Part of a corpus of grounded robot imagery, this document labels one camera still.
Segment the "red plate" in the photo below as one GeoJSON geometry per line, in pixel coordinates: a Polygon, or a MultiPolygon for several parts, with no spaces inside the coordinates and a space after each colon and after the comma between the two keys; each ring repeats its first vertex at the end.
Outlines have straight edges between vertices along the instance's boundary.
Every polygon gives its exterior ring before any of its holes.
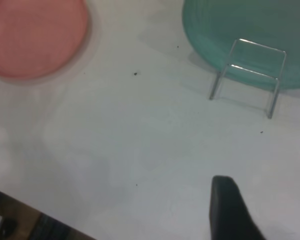
{"type": "Polygon", "coordinates": [[[30,79],[57,70],[87,25],[84,0],[0,0],[0,76],[30,79]]]}

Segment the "white surface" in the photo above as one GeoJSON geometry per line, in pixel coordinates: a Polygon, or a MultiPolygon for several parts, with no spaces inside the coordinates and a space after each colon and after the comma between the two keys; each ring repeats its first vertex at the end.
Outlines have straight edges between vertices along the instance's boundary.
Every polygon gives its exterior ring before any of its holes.
{"type": "Polygon", "coordinates": [[[211,179],[229,175],[269,240],[300,240],[300,90],[272,120],[240,83],[209,101],[182,3],[90,0],[80,56],[0,81],[0,190],[97,240],[209,240],[211,179]]]}

